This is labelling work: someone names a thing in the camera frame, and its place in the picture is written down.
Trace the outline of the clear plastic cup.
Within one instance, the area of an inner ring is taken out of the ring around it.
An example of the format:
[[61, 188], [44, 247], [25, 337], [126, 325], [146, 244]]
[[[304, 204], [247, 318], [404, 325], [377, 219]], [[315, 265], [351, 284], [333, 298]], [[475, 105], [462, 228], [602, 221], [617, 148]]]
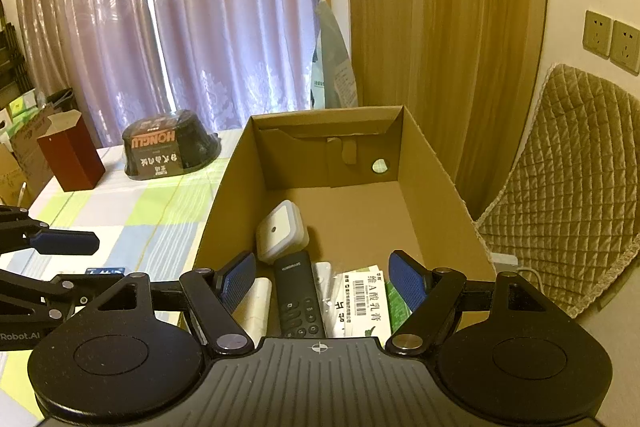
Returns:
[[255, 346], [267, 335], [272, 283], [257, 277], [239, 306], [232, 313], [235, 322], [250, 336]]

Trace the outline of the blue label clear plastic case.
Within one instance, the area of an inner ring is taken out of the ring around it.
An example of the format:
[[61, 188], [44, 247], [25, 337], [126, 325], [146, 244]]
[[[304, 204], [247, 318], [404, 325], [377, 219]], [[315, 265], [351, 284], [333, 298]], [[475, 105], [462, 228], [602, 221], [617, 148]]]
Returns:
[[125, 275], [126, 269], [124, 267], [99, 267], [99, 268], [87, 268], [86, 275]]

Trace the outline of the white ointment box green bird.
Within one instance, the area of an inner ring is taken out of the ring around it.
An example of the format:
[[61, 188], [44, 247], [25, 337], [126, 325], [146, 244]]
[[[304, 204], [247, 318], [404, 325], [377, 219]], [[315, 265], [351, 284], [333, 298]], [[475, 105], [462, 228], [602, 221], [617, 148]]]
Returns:
[[383, 271], [346, 272], [344, 288], [345, 336], [376, 338], [384, 346], [392, 329]]

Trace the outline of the black remote control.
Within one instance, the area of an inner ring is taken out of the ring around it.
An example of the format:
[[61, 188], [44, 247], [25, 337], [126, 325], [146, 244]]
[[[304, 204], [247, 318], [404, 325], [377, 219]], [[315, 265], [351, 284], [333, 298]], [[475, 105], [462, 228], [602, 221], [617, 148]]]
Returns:
[[282, 335], [307, 339], [326, 337], [307, 251], [277, 259], [273, 263], [273, 275]]

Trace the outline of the white square night light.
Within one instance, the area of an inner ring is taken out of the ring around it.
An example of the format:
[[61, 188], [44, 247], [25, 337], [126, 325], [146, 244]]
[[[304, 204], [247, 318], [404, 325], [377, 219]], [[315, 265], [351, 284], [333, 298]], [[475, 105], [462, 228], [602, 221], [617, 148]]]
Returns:
[[283, 256], [303, 251], [309, 244], [302, 213], [289, 199], [280, 202], [260, 221], [255, 239], [256, 256], [267, 265], [272, 265]]

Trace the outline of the white remote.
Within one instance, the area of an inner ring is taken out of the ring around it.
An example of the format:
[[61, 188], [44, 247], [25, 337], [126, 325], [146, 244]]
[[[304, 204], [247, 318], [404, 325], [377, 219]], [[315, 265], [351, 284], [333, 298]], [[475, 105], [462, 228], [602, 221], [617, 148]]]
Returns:
[[312, 269], [326, 337], [343, 338], [347, 319], [344, 274], [335, 273], [327, 261], [314, 262]]

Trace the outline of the green white medicine box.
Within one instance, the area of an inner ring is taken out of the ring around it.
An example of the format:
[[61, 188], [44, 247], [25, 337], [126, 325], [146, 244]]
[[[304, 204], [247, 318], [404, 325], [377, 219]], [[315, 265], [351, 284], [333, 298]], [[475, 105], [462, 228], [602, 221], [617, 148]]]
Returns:
[[387, 269], [385, 275], [384, 297], [386, 322], [393, 334], [408, 320], [412, 312], [392, 282], [392, 269], [390, 268]]

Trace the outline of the white power strip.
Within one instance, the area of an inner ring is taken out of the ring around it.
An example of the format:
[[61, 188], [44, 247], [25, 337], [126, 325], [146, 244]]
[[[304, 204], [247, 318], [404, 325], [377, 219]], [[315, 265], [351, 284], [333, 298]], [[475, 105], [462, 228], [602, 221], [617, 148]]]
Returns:
[[518, 274], [521, 268], [518, 257], [509, 254], [491, 253], [490, 261], [495, 269], [496, 275], [501, 273]]

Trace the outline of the stacked cardboard boxes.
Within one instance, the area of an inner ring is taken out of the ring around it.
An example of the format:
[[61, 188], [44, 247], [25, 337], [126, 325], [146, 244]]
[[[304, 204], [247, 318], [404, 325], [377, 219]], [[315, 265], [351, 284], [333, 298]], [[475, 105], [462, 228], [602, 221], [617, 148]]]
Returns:
[[9, 137], [10, 146], [1, 143], [1, 202], [10, 206], [32, 205], [52, 178], [38, 139], [49, 126], [53, 106], [37, 108], [28, 121]]

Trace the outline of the dark red paper box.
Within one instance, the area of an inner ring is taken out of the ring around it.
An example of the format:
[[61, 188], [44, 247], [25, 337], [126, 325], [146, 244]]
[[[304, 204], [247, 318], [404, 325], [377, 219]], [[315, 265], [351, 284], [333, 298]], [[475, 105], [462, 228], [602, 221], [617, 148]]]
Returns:
[[77, 109], [49, 116], [49, 127], [37, 142], [64, 192], [93, 190], [105, 173], [84, 118]]

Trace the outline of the open cardboard box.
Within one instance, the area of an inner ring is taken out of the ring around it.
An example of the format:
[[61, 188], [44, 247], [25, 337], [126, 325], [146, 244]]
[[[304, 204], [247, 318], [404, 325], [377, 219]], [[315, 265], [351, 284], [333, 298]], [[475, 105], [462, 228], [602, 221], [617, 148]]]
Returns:
[[335, 273], [386, 270], [394, 251], [428, 269], [490, 281], [495, 270], [465, 203], [408, 109], [330, 109], [250, 118], [220, 182], [196, 269], [254, 251], [284, 200], [308, 229], [309, 256]]

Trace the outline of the black Hongli noodle bowl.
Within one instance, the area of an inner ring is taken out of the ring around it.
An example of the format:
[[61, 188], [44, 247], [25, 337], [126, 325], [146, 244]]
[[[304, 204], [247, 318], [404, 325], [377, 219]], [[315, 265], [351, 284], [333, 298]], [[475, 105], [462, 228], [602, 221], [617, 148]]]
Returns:
[[218, 134], [208, 133], [189, 109], [140, 119], [122, 132], [122, 141], [125, 173], [142, 181], [198, 171], [221, 152]]

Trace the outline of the quilted tan chair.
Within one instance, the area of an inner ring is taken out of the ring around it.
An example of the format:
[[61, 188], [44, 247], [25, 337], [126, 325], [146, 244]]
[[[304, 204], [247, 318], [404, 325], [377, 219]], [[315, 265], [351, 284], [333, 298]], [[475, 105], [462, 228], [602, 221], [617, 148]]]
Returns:
[[544, 82], [525, 144], [476, 222], [486, 246], [541, 278], [578, 317], [639, 254], [639, 101], [559, 64]]

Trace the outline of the green white paper bag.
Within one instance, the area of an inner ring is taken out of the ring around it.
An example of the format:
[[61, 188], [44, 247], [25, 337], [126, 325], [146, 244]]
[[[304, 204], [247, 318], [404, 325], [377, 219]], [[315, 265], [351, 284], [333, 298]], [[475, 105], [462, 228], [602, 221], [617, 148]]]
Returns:
[[311, 107], [357, 107], [357, 83], [340, 25], [326, 0], [317, 0], [314, 12], [319, 32], [311, 62]]

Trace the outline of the purple curtains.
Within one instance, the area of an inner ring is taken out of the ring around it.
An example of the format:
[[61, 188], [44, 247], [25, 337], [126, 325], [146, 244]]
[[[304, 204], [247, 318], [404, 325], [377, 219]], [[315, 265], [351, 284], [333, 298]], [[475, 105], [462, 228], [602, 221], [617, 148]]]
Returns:
[[94, 137], [190, 109], [212, 131], [311, 106], [316, 0], [16, 0], [30, 78]]

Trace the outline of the wooden door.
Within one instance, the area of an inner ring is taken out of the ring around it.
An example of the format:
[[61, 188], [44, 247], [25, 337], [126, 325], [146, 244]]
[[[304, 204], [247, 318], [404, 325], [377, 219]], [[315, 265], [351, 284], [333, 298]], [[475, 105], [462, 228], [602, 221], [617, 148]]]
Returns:
[[524, 133], [547, 0], [349, 0], [361, 101], [407, 107], [478, 217]]

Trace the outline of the double wall socket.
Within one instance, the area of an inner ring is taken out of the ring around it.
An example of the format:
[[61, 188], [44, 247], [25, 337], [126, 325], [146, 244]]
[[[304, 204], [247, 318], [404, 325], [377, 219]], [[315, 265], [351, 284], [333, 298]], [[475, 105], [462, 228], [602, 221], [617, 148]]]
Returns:
[[598, 12], [585, 12], [582, 47], [634, 76], [639, 75], [639, 42], [638, 28]]

